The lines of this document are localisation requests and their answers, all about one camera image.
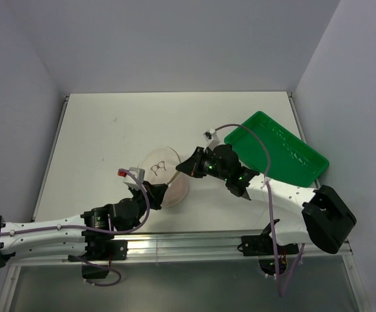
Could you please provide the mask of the round mesh laundry bag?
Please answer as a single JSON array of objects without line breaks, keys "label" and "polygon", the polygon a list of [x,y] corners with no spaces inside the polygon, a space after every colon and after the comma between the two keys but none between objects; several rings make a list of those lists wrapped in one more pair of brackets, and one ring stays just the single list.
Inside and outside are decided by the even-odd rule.
[{"label": "round mesh laundry bag", "polygon": [[162,208],[179,204],[189,191],[187,178],[176,170],[180,163],[180,156],[174,149],[161,146],[148,153],[139,164],[139,167],[145,170],[145,180],[151,185],[168,185]]}]

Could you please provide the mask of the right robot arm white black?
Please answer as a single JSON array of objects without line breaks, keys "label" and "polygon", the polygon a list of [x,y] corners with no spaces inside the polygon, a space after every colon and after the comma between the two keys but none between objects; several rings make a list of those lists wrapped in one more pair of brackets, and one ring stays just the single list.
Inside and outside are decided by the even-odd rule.
[{"label": "right robot arm white black", "polygon": [[314,244],[336,254],[356,225],[355,215],[332,187],[304,188],[269,179],[243,166],[228,144],[214,149],[197,147],[176,170],[193,178],[215,177],[234,196],[295,214],[294,219],[270,222],[270,232],[261,239],[262,248],[270,254],[290,244]]}]

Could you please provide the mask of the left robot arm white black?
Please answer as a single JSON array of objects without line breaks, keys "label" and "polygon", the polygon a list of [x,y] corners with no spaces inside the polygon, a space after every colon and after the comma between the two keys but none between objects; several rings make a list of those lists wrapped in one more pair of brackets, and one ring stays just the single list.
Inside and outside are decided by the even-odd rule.
[{"label": "left robot arm white black", "polygon": [[132,196],[118,203],[48,222],[6,222],[0,215],[0,268],[11,259],[66,255],[78,260],[102,260],[110,241],[140,229],[151,210],[160,210],[168,185],[145,181]]}]

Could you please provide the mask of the green plastic tray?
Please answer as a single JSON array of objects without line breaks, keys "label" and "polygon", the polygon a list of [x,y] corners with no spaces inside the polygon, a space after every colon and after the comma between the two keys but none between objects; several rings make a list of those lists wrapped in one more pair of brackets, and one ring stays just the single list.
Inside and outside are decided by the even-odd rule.
[{"label": "green plastic tray", "polygon": [[263,173],[267,157],[253,133],[264,143],[271,159],[268,176],[298,187],[309,187],[328,167],[329,161],[285,127],[262,111],[224,138],[239,160],[250,169]]}]

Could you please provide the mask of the aluminium mounting rail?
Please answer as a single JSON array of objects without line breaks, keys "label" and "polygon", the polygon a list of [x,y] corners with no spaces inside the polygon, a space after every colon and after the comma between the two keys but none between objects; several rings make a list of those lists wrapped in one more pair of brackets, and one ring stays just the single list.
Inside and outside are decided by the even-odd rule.
[{"label": "aluminium mounting rail", "polygon": [[100,263],[104,265],[108,261],[116,264],[272,259],[272,255],[245,257],[237,249],[242,236],[257,234],[257,231],[211,231],[128,235],[121,238],[128,242],[126,258],[121,261],[109,255]]}]

